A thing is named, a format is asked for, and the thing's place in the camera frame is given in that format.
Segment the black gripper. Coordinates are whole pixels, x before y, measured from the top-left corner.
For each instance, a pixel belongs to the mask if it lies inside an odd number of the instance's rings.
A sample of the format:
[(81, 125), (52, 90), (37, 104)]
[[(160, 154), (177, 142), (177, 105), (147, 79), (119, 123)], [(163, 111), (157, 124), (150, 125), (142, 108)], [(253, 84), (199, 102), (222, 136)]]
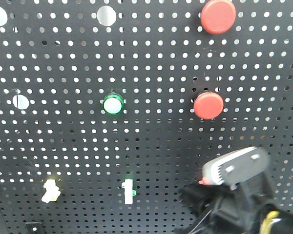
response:
[(176, 234), (293, 234), (293, 214), (275, 201), (270, 175), (262, 172), (235, 184), (192, 183), (180, 191), (180, 198), (196, 216)]

